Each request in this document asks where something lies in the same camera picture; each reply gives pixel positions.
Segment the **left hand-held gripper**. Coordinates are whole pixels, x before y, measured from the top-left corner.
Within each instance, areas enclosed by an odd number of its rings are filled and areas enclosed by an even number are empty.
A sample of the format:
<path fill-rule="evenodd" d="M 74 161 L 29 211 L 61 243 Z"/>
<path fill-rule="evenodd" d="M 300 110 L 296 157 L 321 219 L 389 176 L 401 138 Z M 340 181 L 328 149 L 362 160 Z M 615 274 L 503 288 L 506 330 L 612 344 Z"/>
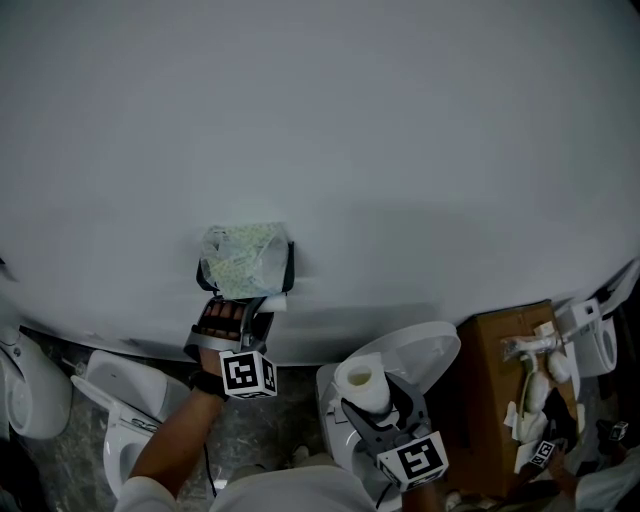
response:
<path fill-rule="evenodd" d="M 266 342 L 274 314 L 258 313 L 264 297 L 241 300 L 212 298 L 204 307 L 198 321 L 192 325 L 184 346 L 187 356 L 201 361 L 202 351 L 219 354 L 224 394 L 239 399 L 270 398 L 277 395 L 277 368 L 266 357 Z M 198 328 L 206 307 L 212 302 L 236 302 L 244 306 L 238 340 L 220 339 L 204 335 Z"/>

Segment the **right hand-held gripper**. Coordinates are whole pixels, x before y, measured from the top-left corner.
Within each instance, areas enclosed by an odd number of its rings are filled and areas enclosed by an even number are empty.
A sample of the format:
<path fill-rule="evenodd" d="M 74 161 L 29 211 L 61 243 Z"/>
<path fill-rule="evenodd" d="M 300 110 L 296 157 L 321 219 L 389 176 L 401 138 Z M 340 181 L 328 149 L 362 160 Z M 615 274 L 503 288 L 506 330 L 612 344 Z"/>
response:
<path fill-rule="evenodd" d="M 420 390 L 392 373 L 385 374 L 390 400 L 398 412 L 397 424 L 420 424 L 427 420 L 427 409 Z M 441 478 L 449 461 L 439 431 L 422 437 L 410 437 L 399 447 L 391 447 L 399 434 L 395 424 L 379 425 L 371 414 L 352 402 L 341 399 L 341 407 L 349 422 L 376 456 L 376 467 L 399 491 L 409 491 Z"/>

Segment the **white toilet paper roll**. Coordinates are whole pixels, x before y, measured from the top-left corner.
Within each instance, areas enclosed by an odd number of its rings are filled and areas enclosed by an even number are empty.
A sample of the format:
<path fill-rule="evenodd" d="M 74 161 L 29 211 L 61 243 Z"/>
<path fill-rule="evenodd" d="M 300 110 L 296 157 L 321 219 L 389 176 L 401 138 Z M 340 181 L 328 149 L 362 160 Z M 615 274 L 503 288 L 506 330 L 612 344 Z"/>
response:
<path fill-rule="evenodd" d="M 338 395 L 364 410 L 381 415 L 391 408 L 391 394 L 379 352 L 342 362 L 334 372 Z"/>

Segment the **person's left forearm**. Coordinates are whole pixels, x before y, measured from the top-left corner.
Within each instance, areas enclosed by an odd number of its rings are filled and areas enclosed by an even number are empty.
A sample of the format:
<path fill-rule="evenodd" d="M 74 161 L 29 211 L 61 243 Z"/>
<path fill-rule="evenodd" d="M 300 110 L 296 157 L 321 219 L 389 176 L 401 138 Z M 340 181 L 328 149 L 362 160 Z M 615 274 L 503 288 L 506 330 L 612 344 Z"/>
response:
<path fill-rule="evenodd" d="M 219 396 L 194 388 L 146 444 L 130 477 L 153 479 L 176 497 L 198 464 L 224 404 Z"/>

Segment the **person's right forearm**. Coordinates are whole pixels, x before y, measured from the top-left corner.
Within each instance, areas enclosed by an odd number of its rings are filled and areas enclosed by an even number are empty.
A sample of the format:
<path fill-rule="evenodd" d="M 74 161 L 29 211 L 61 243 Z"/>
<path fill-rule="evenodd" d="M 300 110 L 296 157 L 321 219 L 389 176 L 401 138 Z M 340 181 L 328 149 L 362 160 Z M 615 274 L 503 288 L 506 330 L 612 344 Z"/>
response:
<path fill-rule="evenodd" d="M 446 512 L 445 503 L 433 483 L 402 494 L 402 512 Z"/>

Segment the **white toilet with wide lid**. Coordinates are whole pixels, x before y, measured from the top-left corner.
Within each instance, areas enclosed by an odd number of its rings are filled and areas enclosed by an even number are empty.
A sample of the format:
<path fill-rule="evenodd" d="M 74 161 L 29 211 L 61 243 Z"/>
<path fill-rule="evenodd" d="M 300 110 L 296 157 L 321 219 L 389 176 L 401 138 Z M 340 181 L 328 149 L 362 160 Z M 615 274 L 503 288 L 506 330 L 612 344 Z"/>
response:
<path fill-rule="evenodd" d="M 345 360 L 379 352 L 385 374 L 400 376 L 416 386 L 425 399 L 426 392 L 454 362 L 460 346 L 456 328 L 450 323 L 435 321 L 384 335 L 357 349 Z M 334 387 L 334 372 L 341 363 L 324 365 L 316 373 L 316 398 L 326 447 L 337 465 L 361 481 L 378 512 L 396 512 L 405 491 L 399 491 L 376 467 L 376 456 L 380 453 L 367 451 L 366 444 L 346 418 L 341 407 L 342 398 Z M 436 431 L 428 412 L 423 423 L 397 424 L 399 414 L 392 403 L 388 412 L 371 416 L 379 425 L 395 424 L 399 429 L 391 449 L 405 444 L 410 437 L 418 438 Z"/>

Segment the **white toilet with sticker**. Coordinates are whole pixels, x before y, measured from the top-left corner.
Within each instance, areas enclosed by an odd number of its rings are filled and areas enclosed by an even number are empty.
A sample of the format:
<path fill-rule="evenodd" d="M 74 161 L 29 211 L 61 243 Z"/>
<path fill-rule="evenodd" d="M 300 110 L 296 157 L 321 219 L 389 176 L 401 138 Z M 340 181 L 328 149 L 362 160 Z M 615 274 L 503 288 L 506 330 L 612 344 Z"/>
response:
<path fill-rule="evenodd" d="M 103 466 L 112 493 L 119 496 L 145 445 L 190 390 L 156 368 L 101 350 L 91 354 L 84 374 L 71 382 L 108 412 Z"/>

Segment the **white toilet with black label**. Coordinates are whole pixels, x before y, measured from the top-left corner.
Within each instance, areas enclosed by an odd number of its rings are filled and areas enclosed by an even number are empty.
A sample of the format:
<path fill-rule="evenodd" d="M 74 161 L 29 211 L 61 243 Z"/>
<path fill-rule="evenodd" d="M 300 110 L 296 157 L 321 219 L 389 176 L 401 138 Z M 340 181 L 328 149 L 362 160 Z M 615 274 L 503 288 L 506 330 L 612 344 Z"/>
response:
<path fill-rule="evenodd" d="M 640 258 L 635 258 L 588 299 L 573 300 L 555 310 L 563 340 L 573 347 L 581 378 L 598 377 L 616 368 L 613 314 L 630 297 L 639 278 Z"/>

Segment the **person's left hand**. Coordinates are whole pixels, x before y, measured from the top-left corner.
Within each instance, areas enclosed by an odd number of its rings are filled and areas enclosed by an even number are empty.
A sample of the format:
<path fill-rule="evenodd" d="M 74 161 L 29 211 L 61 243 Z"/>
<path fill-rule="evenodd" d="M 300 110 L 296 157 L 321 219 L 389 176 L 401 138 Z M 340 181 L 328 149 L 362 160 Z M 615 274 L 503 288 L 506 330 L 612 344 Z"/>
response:
<path fill-rule="evenodd" d="M 244 306 L 236 302 L 212 302 L 208 305 L 198 322 L 198 328 L 204 335 L 238 340 Z"/>

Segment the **patterned tissue packet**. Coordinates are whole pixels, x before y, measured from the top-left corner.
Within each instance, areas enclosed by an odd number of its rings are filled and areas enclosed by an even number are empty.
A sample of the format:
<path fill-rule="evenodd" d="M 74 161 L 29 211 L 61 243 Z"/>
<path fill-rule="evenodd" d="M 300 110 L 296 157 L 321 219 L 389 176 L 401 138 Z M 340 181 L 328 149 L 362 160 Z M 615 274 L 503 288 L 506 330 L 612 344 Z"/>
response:
<path fill-rule="evenodd" d="M 227 299 L 267 297 L 283 290 L 288 253 L 281 223 L 213 226 L 199 264 L 203 279 Z"/>

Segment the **brown cardboard box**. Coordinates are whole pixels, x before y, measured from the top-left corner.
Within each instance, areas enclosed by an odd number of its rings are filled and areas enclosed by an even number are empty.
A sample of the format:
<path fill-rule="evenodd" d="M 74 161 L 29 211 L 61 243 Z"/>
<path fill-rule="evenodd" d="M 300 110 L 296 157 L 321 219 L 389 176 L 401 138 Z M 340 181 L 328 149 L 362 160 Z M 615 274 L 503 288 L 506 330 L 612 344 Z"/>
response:
<path fill-rule="evenodd" d="M 523 364 L 503 359 L 502 340 L 531 336 L 556 321 L 549 300 L 474 315 L 457 327 L 460 351 L 429 392 L 430 417 L 449 459 L 454 489 L 506 498 L 537 473 L 514 472 L 519 443 L 504 424 L 508 404 L 520 399 Z"/>

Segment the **person's white shirt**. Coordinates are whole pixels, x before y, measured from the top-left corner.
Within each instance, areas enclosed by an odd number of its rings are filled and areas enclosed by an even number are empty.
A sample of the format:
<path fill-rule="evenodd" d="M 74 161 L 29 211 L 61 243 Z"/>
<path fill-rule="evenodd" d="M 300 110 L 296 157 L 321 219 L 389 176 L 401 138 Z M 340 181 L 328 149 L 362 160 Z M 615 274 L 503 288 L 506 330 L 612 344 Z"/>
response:
<path fill-rule="evenodd" d="M 114 512 L 180 512 L 177 499 L 148 477 L 121 489 Z M 219 492 L 207 512 L 377 512 L 361 481 L 331 465 L 242 477 Z"/>

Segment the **white wrapped bundle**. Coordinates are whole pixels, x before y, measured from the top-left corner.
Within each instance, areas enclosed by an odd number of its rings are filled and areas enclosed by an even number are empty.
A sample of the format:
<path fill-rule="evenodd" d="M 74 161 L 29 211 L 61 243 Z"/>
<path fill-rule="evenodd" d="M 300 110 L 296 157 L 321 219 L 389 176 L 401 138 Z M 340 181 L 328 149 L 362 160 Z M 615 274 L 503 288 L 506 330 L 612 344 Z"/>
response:
<path fill-rule="evenodd" d="M 548 355 L 547 369 L 553 380 L 559 384 L 571 379 L 570 362 L 567 356 L 559 350 L 555 350 Z"/>
<path fill-rule="evenodd" d="M 540 372 L 533 372 L 529 377 L 525 393 L 525 410 L 530 414 L 539 413 L 546 403 L 549 391 L 550 384 L 547 377 Z"/>

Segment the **white handheld sprayer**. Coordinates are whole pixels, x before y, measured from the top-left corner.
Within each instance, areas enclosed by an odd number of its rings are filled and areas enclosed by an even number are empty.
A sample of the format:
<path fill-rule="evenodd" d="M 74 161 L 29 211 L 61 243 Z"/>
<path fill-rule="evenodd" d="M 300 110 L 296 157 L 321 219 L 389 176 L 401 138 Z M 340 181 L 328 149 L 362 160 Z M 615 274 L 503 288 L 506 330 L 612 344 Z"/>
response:
<path fill-rule="evenodd" d="M 502 339 L 501 346 L 503 360 L 508 361 L 522 355 L 552 352 L 557 347 L 557 340 L 553 336 L 516 336 Z"/>

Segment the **black plastic bag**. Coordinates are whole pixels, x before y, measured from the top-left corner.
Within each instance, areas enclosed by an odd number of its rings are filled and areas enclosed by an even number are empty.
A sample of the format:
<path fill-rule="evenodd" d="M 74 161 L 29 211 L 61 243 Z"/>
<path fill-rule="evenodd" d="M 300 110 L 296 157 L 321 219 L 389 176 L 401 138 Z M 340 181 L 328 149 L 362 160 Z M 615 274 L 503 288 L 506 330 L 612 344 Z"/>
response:
<path fill-rule="evenodd" d="M 549 393 L 542 412 L 547 419 L 542 439 L 549 442 L 564 441 L 566 451 L 571 451 L 577 444 L 578 425 L 557 388 Z"/>

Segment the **black wall paper holder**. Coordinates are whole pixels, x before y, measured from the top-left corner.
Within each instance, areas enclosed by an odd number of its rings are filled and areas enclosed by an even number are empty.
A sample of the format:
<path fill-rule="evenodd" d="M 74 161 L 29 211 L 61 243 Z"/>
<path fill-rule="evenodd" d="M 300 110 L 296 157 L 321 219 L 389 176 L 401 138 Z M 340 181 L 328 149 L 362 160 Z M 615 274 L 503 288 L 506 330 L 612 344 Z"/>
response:
<path fill-rule="evenodd" d="M 196 271 L 196 282 L 199 287 L 211 292 L 214 297 L 222 297 L 222 292 L 216 285 L 211 285 L 204 277 L 201 264 L 198 264 Z M 295 243 L 288 243 L 287 265 L 284 273 L 282 293 L 288 293 L 294 286 L 295 282 Z"/>

